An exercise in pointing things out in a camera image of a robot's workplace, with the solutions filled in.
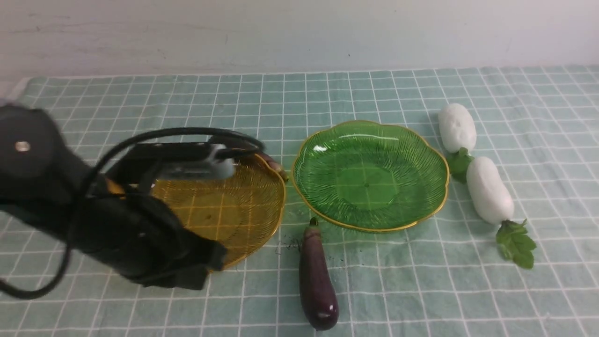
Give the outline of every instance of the radish leaf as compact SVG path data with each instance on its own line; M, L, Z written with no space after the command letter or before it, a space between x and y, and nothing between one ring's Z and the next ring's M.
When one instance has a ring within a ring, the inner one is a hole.
M460 148L458 152L447 156L449 173L460 183L466 183L466 172L472 160L474 160L474 157L468 154L468 149Z
M495 235L495 241L501 254L506 260L511 260L519 267L532 269L534 266L533 250L537 244L527 235L528 230L522 224L511 220L501 222L501 227Z

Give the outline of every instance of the white radish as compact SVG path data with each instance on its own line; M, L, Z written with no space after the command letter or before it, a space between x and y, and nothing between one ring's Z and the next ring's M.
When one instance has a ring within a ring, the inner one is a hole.
M472 151L476 145L476 127L468 110L458 103L448 104L439 112L439 131L443 146L454 154L460 148Z
M468 191L474 209L486 222L499 225L514 216L514 201L507 190L497 166L487 157L477 157L466 172Z

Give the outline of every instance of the purple eggplant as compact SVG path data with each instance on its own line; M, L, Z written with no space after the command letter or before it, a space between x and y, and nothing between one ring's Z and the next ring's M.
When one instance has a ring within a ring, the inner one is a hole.
M326 266L318 219L304 230L299 257L299 296L304 314L316 330L329 330L339 319L335 288Z

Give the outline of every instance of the green glass plate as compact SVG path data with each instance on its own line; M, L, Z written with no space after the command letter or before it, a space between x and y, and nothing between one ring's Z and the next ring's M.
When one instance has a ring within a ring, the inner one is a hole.
M325 220L383 232L437 213L447 199L449 167L408 128L350 121L311 135L291 176L308 207Z

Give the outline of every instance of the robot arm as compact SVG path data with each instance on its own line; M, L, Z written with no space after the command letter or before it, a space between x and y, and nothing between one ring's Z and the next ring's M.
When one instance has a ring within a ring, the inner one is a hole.
M180 134L240 139L253 149L140 143ZM101 173L111 157L130 146ZM48 285L25 291L0 280L0 290L21 299L47 294L65 273L71 249L143 286L202 289L208 270L222 268L226 249L185 229L165 203L150 195L152 182L226 179L234 174L234 158L263 149L261 142L233 131L164 129L125 140L90 167L68 149L45 111L0 107L0 210L66 243L63 263Z

